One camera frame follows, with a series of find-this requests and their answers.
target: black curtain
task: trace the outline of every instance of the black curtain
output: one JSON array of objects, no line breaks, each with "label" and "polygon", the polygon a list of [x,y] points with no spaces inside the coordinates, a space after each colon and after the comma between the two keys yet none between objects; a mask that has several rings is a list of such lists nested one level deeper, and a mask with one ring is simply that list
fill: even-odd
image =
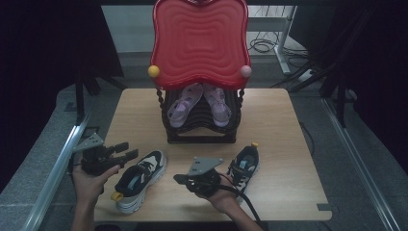
[{"label": "black curtain", "polygon": [[123,73],[96,1],[2,1],[0,21],[3,190],[51,116],[60,90],[79,76],[95,83],[95,77]]},{"label": "black curtain", "polygon": [[[344,2],[332,22],[329,40],[353,25],[370,1]],[[408,14],[403,1],[380,1],[353,45],[342,72],[357,94],[354,109],[408,172]],[[341,46],[331,49],[331,63]]]}]

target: gray floor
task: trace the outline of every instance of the gray floor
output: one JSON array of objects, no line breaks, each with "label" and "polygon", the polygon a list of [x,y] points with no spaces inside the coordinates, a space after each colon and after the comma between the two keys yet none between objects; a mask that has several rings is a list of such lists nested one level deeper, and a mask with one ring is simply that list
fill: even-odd
[{"label": "gray floor", "polygon": [[[146,74],[148,54],[121,54],[120,58],[126,76],[116,78],[118,81],[129,88],[153,88]],[[252,57],[252,62],[254,70],[248,83],[249,88],[268,88],[287,78],[281,73],[274,56]],[[92,107],[88,127],[98,127],[98,134],[104,138],[114,115],[120,90],[103,80],[98,82],[102,88],[100,95],[86,97],[86,106]],[[291,93],[291,100],[299,121],[306,128],[303,130],[305,139],[332,207],[333,217],[325,222],[272,221],[268,223],[269,230],[387,230],[330,116],[324,110],[318,89],[319,83],[315,83],[298,93]],[[54,114],[25,162],[0,195],[2,230],[19,230],[26,221],[75,122],[76,113],[66,110],[66,105],[75,101],[74,95],[73,86],[60,92]],[[378,190],[393,211],[400,230],[408,230],[407,175],[355,114],[352,104],[346,105],[345,123]],[[69,230],[74,204],[75,194],[67,175],[56,191],[40,230]],[[137,225],[122,223],[120,226],[123,230],[133,230]]]}]

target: black sneaker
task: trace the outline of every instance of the black sneaker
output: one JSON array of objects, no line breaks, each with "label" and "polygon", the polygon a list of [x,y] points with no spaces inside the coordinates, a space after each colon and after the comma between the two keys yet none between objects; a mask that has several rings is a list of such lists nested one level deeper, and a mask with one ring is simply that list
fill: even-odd
[{"label": "black sneaker", "polygon": [[[231,176],[234,187],[241,193],[246,192],[249,180],[259,169],[258,143],[253,142],[250,146],[246,146],[237,157],[231,162],[228,167],[227,175]],[[242,198],[237,198],[238,202],[242,202]]]},{"label": "black sneaker", "polygon": [[165,170],[166,156],[162,151],[153,151],[135,166],[129,167],[115,185],[112,200],[116,201],[116,208],[124,214],[137,211],[144,201],[147,188],[156,183]]}]

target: wooden table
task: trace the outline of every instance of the wooden table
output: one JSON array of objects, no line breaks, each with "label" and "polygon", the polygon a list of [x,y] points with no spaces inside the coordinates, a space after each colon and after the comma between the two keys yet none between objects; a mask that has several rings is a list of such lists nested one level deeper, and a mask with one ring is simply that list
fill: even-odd
[{"label": "wooden table", "polygon": [[[219,221],[229,218],[212,205],[196,197],[173,180],[185,174],[194,156],[218,157],[225,162],[216,167],[226,172],[235,156],[253,141],[259,144],[261,168],[253,176],[247,195],[261,220],[328,220],[327,205],[321,182],[304,140],[292,102],[285,90],[247,89],[243,97],[242,122],[236,143],[169,144],[162,123],[156,90],[133,89],[122,93],[109,129],[106,145],[128,141],[140,156],[125,167],[134,165],[152,150],[167,155],[163,178],[152,185],[138,211],[122,215],[110,199],[124,169],[109,179],[95,208],[96,221]],[[242,207],[252,216],[248,206]]]}]

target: yellow ball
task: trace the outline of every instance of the yellow ball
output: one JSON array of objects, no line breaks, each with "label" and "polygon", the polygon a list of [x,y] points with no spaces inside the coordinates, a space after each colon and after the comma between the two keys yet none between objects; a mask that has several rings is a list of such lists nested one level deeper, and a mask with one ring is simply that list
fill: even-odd
[{"label": "yellow ball", "polygon": [[150,77],[155,78],[157,76],[159,76],[160,74],[160,69],[158,66],[156,65],[151,65],[148,69],[147,69],[147,73],[149,74]]}]

